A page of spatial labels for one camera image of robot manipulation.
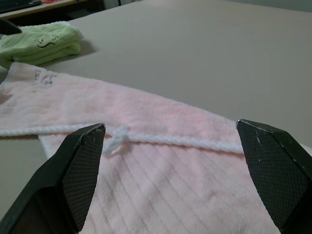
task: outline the keyboard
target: keyboard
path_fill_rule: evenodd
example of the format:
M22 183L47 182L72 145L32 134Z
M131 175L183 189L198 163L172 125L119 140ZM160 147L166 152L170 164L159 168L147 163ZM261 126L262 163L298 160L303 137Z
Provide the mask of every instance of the keyboard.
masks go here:
M41 4L40 0L0 0L0 14Z

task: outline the green towel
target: green towel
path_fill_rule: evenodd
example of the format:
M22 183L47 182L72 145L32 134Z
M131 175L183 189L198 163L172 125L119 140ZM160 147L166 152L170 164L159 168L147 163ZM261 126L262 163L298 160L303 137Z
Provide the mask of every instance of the green towel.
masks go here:
M0 65L7 69L12 62L40 65L80 53L81 33L68 22L21 27L22 33L3 35L0 40Z

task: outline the gray surface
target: gray surface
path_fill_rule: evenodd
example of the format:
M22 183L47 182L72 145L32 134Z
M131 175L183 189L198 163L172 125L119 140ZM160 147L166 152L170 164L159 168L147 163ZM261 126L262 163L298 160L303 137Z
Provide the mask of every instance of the gray surface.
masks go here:
M264 122L311 146L311 22L309 13L222 0L145 0L76 19L82 54L44 67ZM0 191L11 195L1 192L3 213L44 154L38 140L0 140L0 149Z
M295 11L312 12L311 0L228 0Z

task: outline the pink fabric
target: pink fabric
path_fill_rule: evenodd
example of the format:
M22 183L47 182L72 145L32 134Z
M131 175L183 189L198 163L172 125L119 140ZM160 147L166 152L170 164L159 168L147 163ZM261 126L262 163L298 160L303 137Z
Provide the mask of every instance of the pink fabric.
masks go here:
M12 65L2 86L0 116L0 136L5 130L104 122L108 128L129 126L131 133L240 144L234 122L226 118L132 88L21 63ZM48 156L65 136L39 136ZM82 233L279 232L242 154L125 142L111 157L101 158Z

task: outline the gray table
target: gray table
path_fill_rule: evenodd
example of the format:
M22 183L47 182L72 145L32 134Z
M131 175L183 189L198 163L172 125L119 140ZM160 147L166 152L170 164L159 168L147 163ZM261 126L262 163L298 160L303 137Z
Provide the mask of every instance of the gray table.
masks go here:
M145 0L74 20L81 55L44 67L271 124L311 146L311 22L223 0ZM45 156L36 137L1 139L0 155L1 217Z

